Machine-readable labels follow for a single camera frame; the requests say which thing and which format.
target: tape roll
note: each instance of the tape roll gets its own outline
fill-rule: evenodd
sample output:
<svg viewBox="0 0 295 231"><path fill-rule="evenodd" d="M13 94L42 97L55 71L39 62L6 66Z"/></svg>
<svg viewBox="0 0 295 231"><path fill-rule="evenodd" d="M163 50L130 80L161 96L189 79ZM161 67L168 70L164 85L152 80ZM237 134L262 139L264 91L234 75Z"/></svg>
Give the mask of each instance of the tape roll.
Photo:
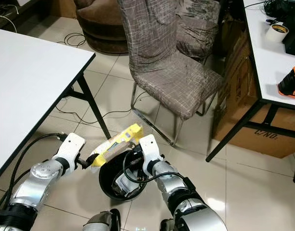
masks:
<svg viewBox="0 0 295 231"><path fill-rule="evenodd" d="M273 42L281 42L289 33L289 29L283 25L273 24L267 31L266 38Z"/></svg>

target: chrome chair leg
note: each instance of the chrome chair leg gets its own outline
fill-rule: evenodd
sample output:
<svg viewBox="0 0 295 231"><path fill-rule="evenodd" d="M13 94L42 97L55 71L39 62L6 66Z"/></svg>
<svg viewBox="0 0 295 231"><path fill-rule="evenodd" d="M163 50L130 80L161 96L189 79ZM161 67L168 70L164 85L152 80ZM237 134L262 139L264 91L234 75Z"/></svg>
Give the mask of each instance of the chrome chair leg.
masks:
<svg viewBox="0 0 295 231"><path fill-rule="evenodd" d="M207 107L206 107L206 102L203 102L203 104L202 104L202 112L198 112L198 111L196 111L196 114L197 114L197 115L199 115L199 116L204 116L204 115L207 113L207 111L210 109L210 107L211 107L211 105L212 105L212 102L213 102L213 100L214 100L216 94L217 94L217 92L214 93L214 95L212 96L212 98L211 98L211 100L210 100L210 102L209 102L209 104L208 104Z"/></svg>
<svg viewBox="0 0 295 231"><path fill-rule="evenodd" d="M136 109L134 107L134 97L136 94L136 89L137 89L137 84L134 83L134 87L133 87L133 93L132 93L132 100L131 100L131 108L133 110L133 112L139 116L144 122L147 123L147 125L149 125L154 131L156 131L168 144L170 144L171 146L175 146L175 143L177 141L178 135L180 134L182 125L183 125L183 120L180 119L180 123L178 125L174 140L170 140L165 134L163 134L154 124L152 124L138 109Z"/></svg>

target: brown armchair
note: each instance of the brown armchair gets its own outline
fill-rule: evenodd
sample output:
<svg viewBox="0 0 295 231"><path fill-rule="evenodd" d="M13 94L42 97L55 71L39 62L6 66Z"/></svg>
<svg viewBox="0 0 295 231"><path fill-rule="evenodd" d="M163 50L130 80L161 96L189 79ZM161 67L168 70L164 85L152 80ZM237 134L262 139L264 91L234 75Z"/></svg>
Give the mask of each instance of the brown armchair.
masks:
<svg viewBox="0 0 295 231"><path fill-rule="evenodd" d="M74 0L77 20L94 50L127 53L126 36L117 0Z"/></svg>

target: wire on floor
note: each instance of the wire on floor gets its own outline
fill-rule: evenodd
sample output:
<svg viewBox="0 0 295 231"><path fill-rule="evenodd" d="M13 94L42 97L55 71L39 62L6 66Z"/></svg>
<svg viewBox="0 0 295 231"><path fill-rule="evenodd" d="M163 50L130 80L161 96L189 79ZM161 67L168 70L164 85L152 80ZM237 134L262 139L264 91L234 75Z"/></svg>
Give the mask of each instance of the wire on floor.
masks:
<svg viewBox="0 0 295 231"><path fill-rule="evenodd" d="M16 185L16 184L19 182L19 180L21 180L22 177L24 177L27 173L30 172L30 170L31 170L31 169L28 169L28 170L24 171L24 172L23 172L23 173L22 173L22 174L21 174L21 175L20 175L20 176L14 181L13 184ZM8 190L4 193L3 197L0 199L0 207L1 207L1 205L3 204L5 198L7 197L9 190L10 190L10 189L8 189Z"/></svg>
<svg viewBox="0 0 295 231"><path fill-rule="evenodd" d="M143 94L143 93L146 93L146 91L144 91L144 92L142 92L141 94L139 94L138 96L137 96L137 98L136 98L136 100L134 101L134 105L135 105L135 103L137 102L137 100L139 99L139 97ZM94 123L97 123L98 122L98 120L97 121L95 121L95 122L87 122L87 121L84 121L76 112L64 112L64 111L62 111L62 110L60 110L57 106L55 106L55 108L59 111L59 113L65 113L65 114L73 114L73 115L75 115L76 117L78 117L79 119L80 119L80 122L81 121L83 121L84 123L86 123L86 124L94 124ZM103 116L102 116L102 118L104 118L106 115L108 115L108 114L110 114L110 113L115 113L115 112L117 112L117 113L126 113L126 112L130 112L132 109L129 109L129 110L127 110L127 111L111 111L111 112L108 112L108 113L106 113L106 114L104 114Z"/></svg>
<svg viewBox="0 0 295 231"><path fill-rule="evenodd" d="M72 44L70 43L70 39L71 38L74 38L74 37L83 37L82 40L76 44ZM68 46L71 46L71 47L76 47L78 48L79 46L83 45L84 43L86 42L86 39L85 39L85 36L81 33L78 33L78 32L73 32L73 33L69 33L68 35L65 36L64 38L64 41L59 41L57 43L62 43L64 45L68 45Z"/></svg>
<svg viewBox="0 0 295 231"><path fill-rule="evenodd" d="M6 5L6 6L13 6L13 7L15 7L15 8L16 8L16 12L17 12L17 14L19 14L18 7L17 7L17 6L12 5L12 4L8 4L8 5Z"/></svg>
<svg viewBox="0 0 295 231"><path fill-rule="evenodd" d="M0 18L4 18L4 19L6 19L7 21L9 21L9 22L13 25L14 30L15 30L15 32L17 33L17 28L16 28L16 26L14 25L14 23L13 23L9 18L7 18L7 17L5 17L5 16L2 16L2 15L0 15Z"/></svg>
<svg viewBox="0 0 295 231"><path fill-rule="evenodd" d="M23 157L25 156L25 154L27 153L27 151L30 149L30 147L32 147L35 143L37 143L38 141L40 141L41 139L44 139L44 138L47 138L47 137L51 137L51 136L56 136L58 138L64 138L65 137L65 134L62 134L62 133L50 133L50 134L46 134L46 135L43 135L43 136L40 136L38 138L36 138L35 140L33 140L21 153L19 159L17 160L17 163L13 169L13 173L12 173L12 176L11 176L11 180L10 180L10 183L9 183L9 187L8 187L8 192L6 194L6 200L5 200L5 204L4 204L4 209L7 207L9 201L10 201L10 198L11 198L11 195L12 195L12 192L13 192L13 187L15 185L15 177L16 177L16 174L17 174L17 171L18 171L18 168L19 168L19 165L23 159Z"/></svg>

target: black cable bundle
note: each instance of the black cable bundle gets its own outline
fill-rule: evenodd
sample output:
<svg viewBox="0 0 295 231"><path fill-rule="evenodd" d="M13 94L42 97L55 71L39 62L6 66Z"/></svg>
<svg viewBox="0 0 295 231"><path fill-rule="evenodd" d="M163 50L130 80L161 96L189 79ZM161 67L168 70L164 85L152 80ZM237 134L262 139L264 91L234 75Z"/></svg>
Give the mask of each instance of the black cable bundle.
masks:
<svg viewBox="0 0 295 231"><path fill-rule="evenodd" d="M267 16L276 18L268 21L271 24L284 22L292 8L292 4L287 0L268 0L264 2L264 11Z"/></svg>

